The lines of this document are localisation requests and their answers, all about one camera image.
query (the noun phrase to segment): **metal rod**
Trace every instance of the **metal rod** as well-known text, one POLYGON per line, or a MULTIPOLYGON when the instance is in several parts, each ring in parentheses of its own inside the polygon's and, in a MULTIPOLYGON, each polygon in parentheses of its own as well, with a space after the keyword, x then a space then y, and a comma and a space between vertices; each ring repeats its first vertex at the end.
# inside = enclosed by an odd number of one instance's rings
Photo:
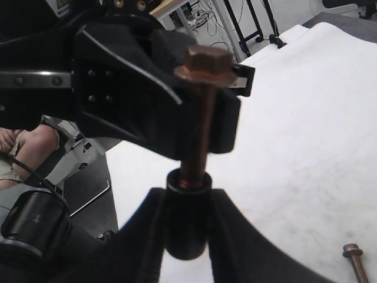
POLYGON ((77 209, 74 213, 71 214, 71 218, 73 216, 75 216, 76 214, 78 214, 80 211, 82 211, 84 208, 86 208, 88 205, 90 205, 91 203, 95 202, 97 199, 99 199, 102 195, 104 195, 105 193, 107 193, 109 190, 110 190, 110 182, 107 180, 107 187, 106 189, 104 189, 102 192, 100 192, 97 196, 95 196, 94 198, 92 198, 91 200, 89 200, 86 204, 84 204, 82 207, 80 207, 79 209, 77 209))
POLYGON ((260 35, 258 31, 248 35, 247 37, 245 37, 245 41, 249 41, 250 39, 256 37, 257 35, 260 35))
POLYGON ((225 4, 225 7, 226 9, 228 10, 228 13, 230 15, 230 19, 232 20, 233 22, 233 25, 234 25, 234 28, 236 29, 236 33, 238 35, 238 37, 240 38, 240 43, 242 45, 242 48, 243 48, 243 51, 246 53, 246 55, 249 57, 251 56, 251 53, 250 53, 250 50, 249 48, 247 47, 247 44, 245 42, 245 38, 243 37, 243 34, 242 34, 242 31, 241 31, 241 28, 240 28, 240 25, 238 24, 237 22, 237 18, 236 16, 234 15, 234 12, 232 10, 232 6, 230 5, 229 3, 229 0, 223 0, 224 1, 224 4, 225 4))
POLYGON ((177 12, 178 18, 181 20, 183 27, 186 30, 187 34, 197 41, 195 33, 194 33, 193 29, 191 28, 189 22, 187 22, 186 16, 184 15, 182 8, 179 7, 176 10, 176 12, 177 12))
POLYGON ((228 36, 230 43, 233 47, 233 51, 236 55, 237 62, 241 63, 243 60, 246 59, 246 56, 242 52, 239 40, 237 39, 237 36, 233 31, 232 24, 230 23, 226 9, 224 7, 224 2, 222 2, 222 0, 213 0, 213 5, 215 6, 217 14, 219 15, 221 22, 223 23, 226 35, 228 36))
POLYGON ((247 6, 249 6, 250 13, 252 13, 252 17, 253 17, 253 20, 254 20, 254 23, 255 23, 255 27, 257 28, 257 34, 259 34, 259 36, 263 37, 262 29, 260 27, 257 14, 255 13, 255 10, 254 10, 254 7, 253 7, 251 0, 246 0, 246 3, 247 3, 247 6))
POLYGON ((266 12, 267 12, 267 16, 269 17, 269 20, 270 20, 270 24, 271 24, 271 27, 272 27, 272 30, 273 30, 273 33, 275 34, 275 36, 279 36, 279 30, 277 28, 277 25, 276 25, 276 22, 275 22, 275 19, 273 18, 273 14, 272 14, 272 10, 271 10, 271 6, 270 6, 270 2, 269 0, 262 0, 263 1, 263 5, 264 5, 264 8, 266 9, 266 12))
POLYGON ((194 153, 181 163, 180 184, 186 188, 200 187, 206 172, 209 136, 217 94, 217 87, 213 85, 197 85, 194 89, 200 100, 200 125, 194 153))
POLYGON ((343 247, 343 256, 351 261, 358 283, 369 283, 360 256, 363 250, 355 243, 348 243, 343 247))

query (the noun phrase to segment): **black cylinder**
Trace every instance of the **black cylinder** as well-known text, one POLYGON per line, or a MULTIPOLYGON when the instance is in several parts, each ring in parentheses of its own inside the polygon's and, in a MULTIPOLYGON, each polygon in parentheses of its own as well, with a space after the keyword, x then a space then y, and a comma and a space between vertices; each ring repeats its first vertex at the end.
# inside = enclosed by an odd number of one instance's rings
POLYGON ((38 264, 67 240, 70 230, 61 199, 44 191, 25 192, 1 226, 0 263, 17 268, 38 264))
POLYGON ((165 247, 173 257, 191 260, 206 249, 212 179, 206 173, 201 188, 184 189, 179 174, 167 177, 165 247))

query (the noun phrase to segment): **bolt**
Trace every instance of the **bolt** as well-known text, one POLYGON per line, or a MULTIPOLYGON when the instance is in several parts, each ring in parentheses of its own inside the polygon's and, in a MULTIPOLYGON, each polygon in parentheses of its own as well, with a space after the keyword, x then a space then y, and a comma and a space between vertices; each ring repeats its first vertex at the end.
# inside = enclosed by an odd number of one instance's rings
POLYGON ((53 83, 54 85, 61 85, 61 84, 63 83, 63 80, 61 79, 61 77, 54 77, 54 78, 52 79, 52 83, 53 83))
POLYGON ((89 76, 89 77, 95 77, 95 71, 93 71, 93 70, 89 70, 89 72, 88 72, 88 76, 89 76))
POLYGON ((174 70, 176 76, 193 84, 200 108, 194 152, 182 160, 180 167, 180 185, 186 189, 202 186, 217 90, 235 82, 237 76, 232 65, 232 54, 228 51, 195 45, 188 48, 184 65, 174 70))
POLYGON ((90 101, 90 102, 96 102, 96 97, 95 96, 89 96, 88 97, 88 100, 90 101))
POLYGON ((143 11, 147 6, 144 1, 138 1, 136 7, 139 11, 143 11))
POLYGON ((122 8, 123 5, 124 5, 124 1, 123 1, 123 0, 114 0, 114 5, 115 5, 117 8, 122 8))
POLYGON ((348 243, 343 247, 343 256, 345 258, 349 258, 349 260, 351 261, 358 283, 369 283, 368 277, 366 277, 365 274, 363 263, 360 259, 360 256, 362 254, 363 251, 359 249, 359 247, 355 243, 348 243))
POLYGON ((23 77, 16 78, 16 84, 17 85, 24 85, 25 84, 25 79, 23 77))

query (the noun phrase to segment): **floor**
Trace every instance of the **floor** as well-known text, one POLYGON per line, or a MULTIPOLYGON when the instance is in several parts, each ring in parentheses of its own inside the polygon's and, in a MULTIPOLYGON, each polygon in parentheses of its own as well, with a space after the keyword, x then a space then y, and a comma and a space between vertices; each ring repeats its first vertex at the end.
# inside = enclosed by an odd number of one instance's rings
MULTIPOLYGON (((280 32, 284 32, 297 24, 303 24, 313 17, 309 7, 309 1, 311 0, 270 0, 273 15, 280 32)), ((247 36, 255 32, 256 27, 246 4, 246 0, 230 0, 230 4, 236 18, 240 19, 239 25, 242 33, 247 36)), ((272 33, 272 28, 262 2, 261 0, 252 0, 252 4, 264 33, 264 38, 268 38, 268 36, 272 33)), ((199 4, 193 6, 193 11, 197 11, 199 9, 210 11, 209 7, 211 7, 210 0, 200 0, 199 4)), ((211 45, 215 42, 221 42, 216 44, 216 46, 220 48, 227 48, 228 45, 230 51, 232 52, 232 46, 226 36, 225 31, 219 26, 219 24, 216 25, 216 20, 214 18, 210 19, 207 24, 204 24, 202 27, 198 28, 194 33, 199 44, 211 45)), ((258 52, 267 44, 268 41, 256 43, 255 40, 250 40, 248 42, 251 54, 258 52)))

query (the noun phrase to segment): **white cloth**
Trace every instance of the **white cloth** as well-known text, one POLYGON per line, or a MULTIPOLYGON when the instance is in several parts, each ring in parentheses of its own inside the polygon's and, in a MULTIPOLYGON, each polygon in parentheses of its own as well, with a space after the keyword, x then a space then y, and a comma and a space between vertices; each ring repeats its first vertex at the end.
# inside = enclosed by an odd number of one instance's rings
MULTIPOLYGON (((214 187, 225 188, 245 217, 297 261, 353 283, 342 247, 356 242, 370 281, 377 281, 377 45, 329 24, 285 41, 244 62, 256 76, 252 96, 242 98, 236 147, 211 154, 207 171, 214 187)), ((120 226, 178 167, 126 142, 107 153, 107 162, 120 226)), ((165 255, 161 282, 213 282, 208 254, 191 262, 165 255)))

